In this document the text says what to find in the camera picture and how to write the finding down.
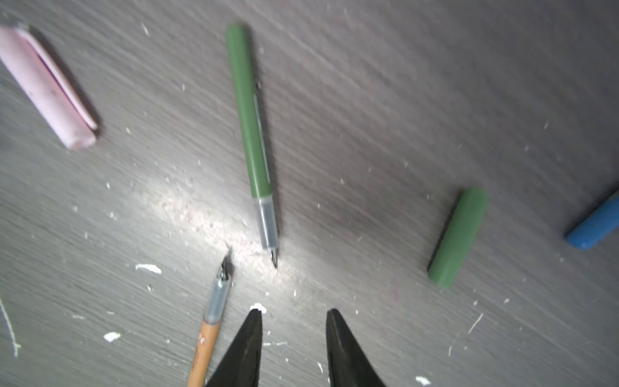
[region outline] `dust speck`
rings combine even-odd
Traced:
[[[259,302],[256,302],[254,305],[251,305],[251,306],[249,307],[249,310],[252,310],[252,309],[258,309],[260,312],[262,312],[262,314],[267,313],[267,308],[265,308],[265,307],[264,307],[261,303],[259,303]]]
[[[107,341],[107,342],[113,342],[114,340],[120,338],[120,333],[118,332],[108,332],[106,334],[103,335],[103,338]]]
[[[428,380],[428,378],[425,378],[424,376],[416,376],[415,377],[415,381],[419,384],[421,384],[422,386],[429,386],[432,383],[430,383],[430,381]]]
[[[148,36],[148,37],[149,37],[149,36],[150,36],[149,29],[148,29],[148,28],[146,28],[146,26],[144,25],[144,23],[140,22],[140,24],[142,25],[142,29],[144,30],[144,33],[146,34],[146,36]]]

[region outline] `white paint flake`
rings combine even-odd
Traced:
[[[148,36],[148,37],[149,37],[149,36],[150,36],[149,29],[148,29],[148,28],[146,28],[146,26],[144,25],[144,23],[140,22],[140,24],[142,25],[142,29],[144,30],[144,33],[146,34],[146,36]]]
[[[475,322],[473,323],[473,326],[470,327],[469,329],[469,334],[473,331],[473,329],[475,329],[475,326],[477,325],[477,323],[482,319],[483,317],[483,313],[479,315],[479,317],[477,318],[477,320],[475,320]]]
[[[428,380],[428,378],[425,378],[424,376],[416,376],[415,377],[415,381],[417,383],[420,383],[422,386],[429,386],[432,383],[430,383],[430,381]]]
[[[139,263],[136,265],[136,270],[139,269],[144,269],[144,270],[148,270],[150,272],[153,272],[155,274],[161,274],[161,269],[159,267],[157,267],[157,265],[153,265],[150,263]]]
[[[13,325],[11,325],[11,321],[9,320],[9,314],[6,313],[6,309],[4,308],[4,303],[2,302],[2,298],[0,298],[0,308],[2,309],[2,314],[4,315],[4,321],[6,321],[6,326],[9,328],[9,335],[11,336],[11,343],[13,344],[13,356],[17,358],[19,355],[19,349],[22,347],[21,344],[17,343],[17,338],[15,338],[15,332],[13,331]]]
[[[120,333],[118,332],[108,332],[106,334],[103,335],[103,338],[107,341],[107,342],[113,342],[114,340],[120,338]]]
[[[251,306],[249,307],[249,310],[252,310],[252,309],[258,309],[259,311],[261,311],[261,312],[262,312],[262,314],[267,313],[267,308],[265,308],[265,307],[264,307],[261,303],[259,303],[259,302],[256,302],[254,305],[251,305]]]

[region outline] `pen clip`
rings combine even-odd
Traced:
[[[71,87],[71,84],[60,70],[60,67],[58,67],[58,65],[54,62],[50,54],[45,51],[43,45],[34,36],[32,36],[28,30],[21,27],[16,27],[14,30],[33,48],[33,50],[35,50],[37,56],[41,59],[41,62],[43,62],[45,67],[47,67],[47,70],[49,70],[51,76],[54,78],[56,83],[58,83],[66,97],[71,102],[71,105],[73,105],[75,110],[77,110],[80,117],[84,120],[84,122],[86,122],[86,125],[88,125],[88,127],[92,130],[97,130],[97,123],[92,118],[82,101],[80,101],[77,93]]]

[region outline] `pink pen cap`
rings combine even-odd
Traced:
[[[0,27],[0,59],[68,149],[97,141],[97,123],[41,43],[22,28]]]

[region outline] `white debris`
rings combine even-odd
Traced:
[[[483,317],[483,313],[479,315],[479,317],[477,318],[477,320],[475,320],[475,322],[473,323],[473,326],[470,327],[469,329],[469,334],[473,331],[473,329],[475,329],[475,326],[477,325],[477,323],[482,319]]]
[[[144,270],[148,270],[150,272],[153,272],[155,274],[161,274],[161,269],[159,267],[157,267],[157,265],[153,265],[150,263],[139,263],[136,265],[136,270],[138,269],[144,269]]]
[[[258,309],[259,311],[261,311],[261,312],[262,312],[262,314],[267,313],[267,308],[265,308],[265,307],[264,307],[261,303],[259,303],[259,302],[256,302],[254,305],[251,305],[251,306],[249,307],[249,310],[252,310],[252,309]]]
[[[431,384],[432,384],[432,383],[430,383],[430,381],[428,380],[428,378],[425,378],[425,377],[423,377],[423,376],[416,376],[416,377],[415,377],[415,381],[416,381],[417,383],[420,383],[422,386],[429,386],[429,385],[431,385]]]
[[[146,36],[150,36],[149,34],[149,29],[146,28],[146,26],[144,25],[144,23],[140,22],[140,24],[142,25],[142,29],[144,30],[144,33],[146,34]]]
[[[103,338],[107,341],[107,342],[113,342],[114,340],[118,339],[120,337],[120,333],[118,332],[108,332],[106,334],[103,335]]]

